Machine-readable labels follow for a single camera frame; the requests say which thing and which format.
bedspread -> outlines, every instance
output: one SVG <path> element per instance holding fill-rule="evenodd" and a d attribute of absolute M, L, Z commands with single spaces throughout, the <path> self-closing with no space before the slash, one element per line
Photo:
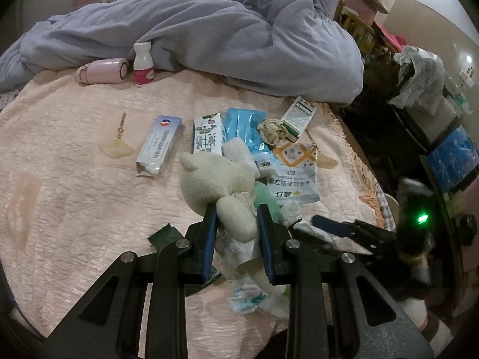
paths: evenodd
<path fill-rule="evenodd" d="M 322 0 L 118 0 L 53 16 L 0 57 L 0 92 L 43 69 L 134 59 L 152 42 L 157 69 L 185 67 L 270 95 L 349 104 L 363 63 L 353 38 L 326 17 Z"/>
<path fill-rule="evenodd" d="M 242 107 L 278 118 L 291 103 L 191 70 L 157 73 L 142 88 L 131 76 L 121 85 L 92 86 L 76 83 L 72 70 L 35 76 L 0 113 L 0 256 L 35 328 L 48 336 L 124 251 L 154 252 L 147 237 L 166 223 L 185 233 L 200 220 L 178 185 L 178 152 L 191 149 L 195 117 Z M 184 134 L 163 176 L 136 177 L 138 151 L 159 114 L 182 117 Z M 308 131 L 338 166 L 318 167 L 321 201 L 303 206 L 305 219 L 380 224 L 374 181 L 327 105 L 318 104 Z M 344 240 L 340 246 L 358 251 Z M 226 282 L 186 299 L 191 358 L 253 358 L 276 330 L 272 317 L 235 315 L 226 300 L 233 287 Z"/>

gray blanket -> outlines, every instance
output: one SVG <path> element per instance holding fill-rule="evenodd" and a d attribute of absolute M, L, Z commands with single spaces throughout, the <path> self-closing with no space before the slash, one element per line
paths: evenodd
<path fill-rule="evenodd" d="M 322 0 L 118 0 L 53 16 L 0 57 L 0 92 L 44 69 L 134 59 L 151 41 L 157 69 L 185 67 L 270 95 L 350 103 L 363 85 L 353 38 Z"/>

yogurt bottle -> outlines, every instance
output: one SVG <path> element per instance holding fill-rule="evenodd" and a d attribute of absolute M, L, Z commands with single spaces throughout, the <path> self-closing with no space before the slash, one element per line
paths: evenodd
<path fill-rule="evenodd" d="M 134 49 L 137 53 L 133 69 L 135 71 L 135 85 L 142 87 L 153 82 L 155 72 L 153 71 L 153 59 L 149 53 L 151 42 L 135 43 Z"/>

green light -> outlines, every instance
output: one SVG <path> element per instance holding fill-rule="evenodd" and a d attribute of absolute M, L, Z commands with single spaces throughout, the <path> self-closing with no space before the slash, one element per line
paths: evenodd
<path fill-rule="evenodd" d="M 424 213 L 424 214 L 422 214 L 421 216 L 418 217 L 418 223 L 423 224 L 427 221 L 428 218 L 429 218 L 429 216 Z"/>

quilted bed cover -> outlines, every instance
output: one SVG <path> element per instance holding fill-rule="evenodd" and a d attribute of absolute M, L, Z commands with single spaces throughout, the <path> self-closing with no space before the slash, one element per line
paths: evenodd
<path fill-rule="evenodd" d="M 195 117 L 242 107 L 280 118 L 292 103 L 191 70 L 157 73 L 143 88 L 131 81 L 81 86 L 73 70 L 43 71 L 0 113 L 0 256 L 16 302 L 44 336 L 121 253 L 152 253 L 147 237 L 159 228 L 185 233 L 200 221 L 178 186 L 178 153 L 191 149 Z M 382 225 L 374 179 L 329 107 L 317 106 L 308 130 L 339 165 L 318 167 L 321 201 L 303 206 L 305 219 Z M 161 177 L 136 177 L 138 151 L 160 114 L 182 117 L 184 134 Z M 344 239 L 338 246 L 358 250 Z M 227 301 L 233 288 L 223 282 L 186 299 L 191 358 L 253 358 L 284 328 L 269 315 L 236 315 Z"/>

